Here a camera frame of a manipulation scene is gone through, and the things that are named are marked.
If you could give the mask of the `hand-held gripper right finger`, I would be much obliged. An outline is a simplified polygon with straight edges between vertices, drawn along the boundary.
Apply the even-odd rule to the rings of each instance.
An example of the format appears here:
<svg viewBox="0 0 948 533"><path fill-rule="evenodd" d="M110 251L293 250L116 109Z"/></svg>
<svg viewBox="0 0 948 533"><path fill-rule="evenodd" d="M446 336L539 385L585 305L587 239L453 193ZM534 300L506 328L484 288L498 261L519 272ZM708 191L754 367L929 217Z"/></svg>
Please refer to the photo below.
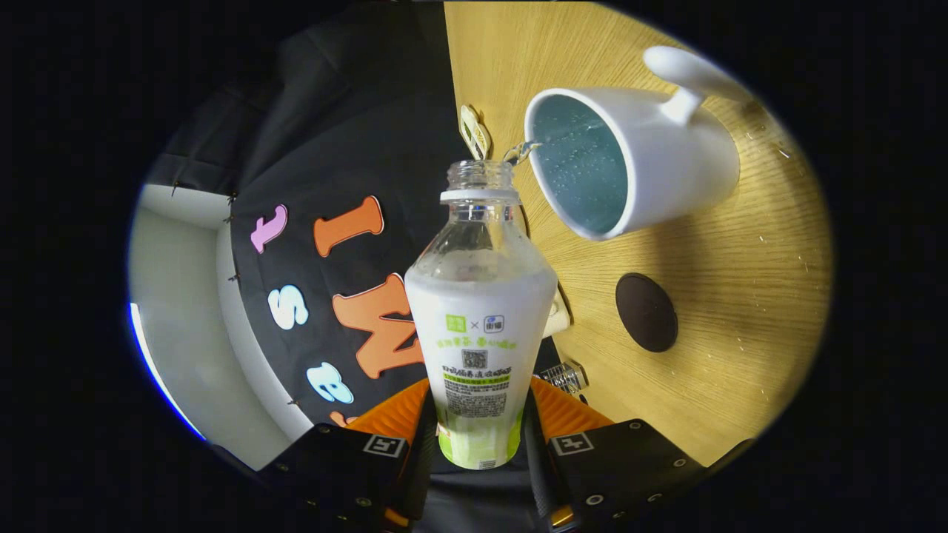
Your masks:
<svg viewBox="0 0 948 533"><path fill-rule="evenodd" d="M708 473L650 423L614 422L539 378L522 442L545 532L631 532Z"/></svg>

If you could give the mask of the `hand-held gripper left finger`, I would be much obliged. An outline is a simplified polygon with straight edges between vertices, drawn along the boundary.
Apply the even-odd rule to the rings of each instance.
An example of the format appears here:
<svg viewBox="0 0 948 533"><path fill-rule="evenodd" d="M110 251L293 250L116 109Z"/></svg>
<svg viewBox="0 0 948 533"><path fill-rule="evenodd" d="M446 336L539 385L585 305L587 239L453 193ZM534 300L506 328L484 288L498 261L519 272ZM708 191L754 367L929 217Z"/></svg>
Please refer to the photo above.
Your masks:
<svg viewBox="0 0 948 533"><path fill-rule="evenodd" d="M437 452L424 378L338 427L315 425L258 471L258 481L321 532L410 532L422 518Z"/></svg>

